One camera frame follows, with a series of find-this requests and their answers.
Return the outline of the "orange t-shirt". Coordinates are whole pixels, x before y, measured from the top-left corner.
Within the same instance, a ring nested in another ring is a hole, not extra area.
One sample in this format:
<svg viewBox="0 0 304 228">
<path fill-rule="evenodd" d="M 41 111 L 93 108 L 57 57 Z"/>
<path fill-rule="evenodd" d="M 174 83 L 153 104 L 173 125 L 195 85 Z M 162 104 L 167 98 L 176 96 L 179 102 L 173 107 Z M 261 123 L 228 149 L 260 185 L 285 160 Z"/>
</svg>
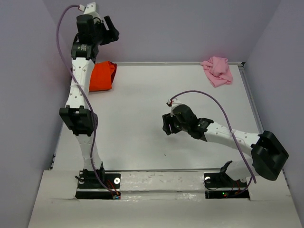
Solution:
<svg viewBox="0 0 304 228">
<path fill-rule="evenodd" d="M 108 91 L 111 89 L 110 61 L 96 63 L 91 73 L 89 92 Z"/>
</svg>

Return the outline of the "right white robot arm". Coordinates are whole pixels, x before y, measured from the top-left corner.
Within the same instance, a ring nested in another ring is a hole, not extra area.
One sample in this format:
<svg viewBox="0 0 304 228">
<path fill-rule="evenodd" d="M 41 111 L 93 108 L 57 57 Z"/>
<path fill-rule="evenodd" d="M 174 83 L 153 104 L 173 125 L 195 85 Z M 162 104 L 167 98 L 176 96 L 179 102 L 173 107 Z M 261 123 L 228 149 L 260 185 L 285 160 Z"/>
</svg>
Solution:
<svg viewBox="0 0 304 228">
<path fill-rule="evenodd" d="M 198 118 L 185 104 L 172 108 L 162 120 L 162 129 L 167 135 L 186 132 L 196 140 L 221 144 L 249 157 L 226 162 L 218 173 L 211 175 L 209 183 L 213 188 L 228 187 L 252 175 L 276 181 L 289 157 L 272 132 L 257 134 L 229 130 L 211 119 Z"/>
</svg>

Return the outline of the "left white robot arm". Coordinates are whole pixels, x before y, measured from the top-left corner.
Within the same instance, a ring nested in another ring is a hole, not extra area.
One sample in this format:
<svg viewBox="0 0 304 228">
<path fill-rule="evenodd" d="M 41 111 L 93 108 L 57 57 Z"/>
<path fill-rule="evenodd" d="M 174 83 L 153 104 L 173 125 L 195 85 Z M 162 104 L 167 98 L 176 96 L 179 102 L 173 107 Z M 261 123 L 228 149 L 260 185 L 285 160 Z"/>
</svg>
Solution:
<svg viewBox="0 0 304 228">
<path fill-rule="evenodd" d="M 110 23 L 109 29 L 105 27 L 105 22 Z M 101 19 L 97 13 L 77 16 L 78 33 L 73 40 L 72 66 L 69 68 L 72 81 L 66 105 L 59 110 L 60 117 L 80 146 L 84 161 L 80 180 L 90 182 L 96 188 L 104 186 L 105 169 L 95 143 L 98 117 L 88 100 L 88 94 L 98 47 L 117 41 L 119 37 L 118 30 L 111 22 L 109 16 Z"/>
</svg>

